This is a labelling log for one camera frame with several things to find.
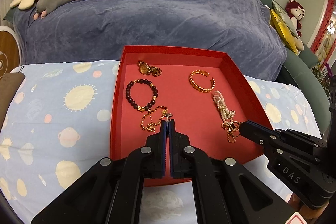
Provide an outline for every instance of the white card with red border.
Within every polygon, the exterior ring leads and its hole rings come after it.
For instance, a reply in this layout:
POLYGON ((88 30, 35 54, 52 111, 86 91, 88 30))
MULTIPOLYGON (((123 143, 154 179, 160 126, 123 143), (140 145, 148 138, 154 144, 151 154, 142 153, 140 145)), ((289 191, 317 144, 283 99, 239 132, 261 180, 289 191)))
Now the white card with red border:
POLYGON ((285 224, 307 224, 307 222, 298 212, 295 212, 285 224))

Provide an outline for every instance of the gold chain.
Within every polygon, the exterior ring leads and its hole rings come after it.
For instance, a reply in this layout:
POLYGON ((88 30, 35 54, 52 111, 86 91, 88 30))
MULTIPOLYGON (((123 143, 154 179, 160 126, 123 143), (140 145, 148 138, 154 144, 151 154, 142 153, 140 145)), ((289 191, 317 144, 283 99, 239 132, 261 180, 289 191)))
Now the gold chain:
POLYGON ((147 130, 148 132, 155 132, 155 126, 159 126, 161 124, 161 120, 164 118, 165 114, 167 113, 168 109, 164 106, 157 106, 156 108, 154 108, 153 110, 148 110, 148 113, 146 113, 142 120, 141 120, 141 124, 140 124, 140 127, 142 130, 147 130), (153 119, 152 119, 152 113, 154 113, 155 111, 157 111, 158 109, 163 109, 162 111, 162 116, 161 118, 157 121, 157 123, 153 123, 153 119), (146 126, 144 127, 143 126, 143 123, 145 122, 145 118, 149 115, 150 119, 151 119, 151 122, 146 126))
POLYGON ((227 141, 229 143, 235 143, 236 142, 236 137, 238 137, 240 135, 240 133, 238 135, 234 135, 233 132, 236 132, 239 130, 239 126, 240 126, 241 122, 230 122, 230 123, 222 123, 222 128, 226 129, 227 132, 227 141))

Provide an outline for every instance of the yellow pillow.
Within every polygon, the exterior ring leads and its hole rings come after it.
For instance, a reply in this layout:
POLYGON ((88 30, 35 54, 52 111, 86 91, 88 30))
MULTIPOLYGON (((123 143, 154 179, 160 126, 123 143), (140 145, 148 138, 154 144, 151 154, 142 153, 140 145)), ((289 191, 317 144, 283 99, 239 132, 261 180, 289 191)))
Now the yellow pillow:
POLYGON ((282 40, 285 42, 287 48, 289 48, 295 54, 298 54, 298 50, 295 46, 295 41, 292 36, 292 33, 285 24, 285 22, 274 10, 271 10, 271 18, 275 26, 275 29, 277 30, 282 40))

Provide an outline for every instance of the red plush bear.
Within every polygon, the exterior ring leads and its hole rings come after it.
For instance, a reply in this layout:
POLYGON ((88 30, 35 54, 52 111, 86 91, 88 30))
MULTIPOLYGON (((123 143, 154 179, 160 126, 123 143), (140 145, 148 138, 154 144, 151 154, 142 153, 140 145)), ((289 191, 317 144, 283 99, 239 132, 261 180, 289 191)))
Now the red plush bear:
POLYGON ((298 2, 296 2, 295 0, 289 0, 289 2, 287 3, 287 6, 285 8, 287 14, 289 15, 291 21, 293 22, 293 25, 295 27, 296 30, 300 30, 301 29, 301 24, 300 24, 300 20, 305 17, 305 10, 302 7, 302 5, 300 5, 298 2))

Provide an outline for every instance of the beaded bracelet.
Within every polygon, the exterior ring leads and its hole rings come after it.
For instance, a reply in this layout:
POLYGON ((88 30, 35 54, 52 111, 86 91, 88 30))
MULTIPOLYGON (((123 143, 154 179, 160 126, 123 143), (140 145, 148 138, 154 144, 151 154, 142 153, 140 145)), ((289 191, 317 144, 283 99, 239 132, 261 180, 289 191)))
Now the beaded bracelet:
POLYGON ((158 90, 156 89, 156 86, 154 86, 152 84, 152 81, 149 81, 147 79, 138 79, 138 80, 134 80, 134 81, 129 82, 129 84, 127 85, 126 99, 131 104, 131 106, 133 106, 134 109, 136 109, 140 112, 144 112, 145 110, 148 111, 155 104, 155 100, 156 100, 157 97, 158 97, 158 90), (131 91, 130 90, 131 90, 131 87, 135 83, 147 84, 151 87, 151 89, 153 91, 153 98, 146 106, 143 106, 143 107, 139 106, 131 97, 131 91))

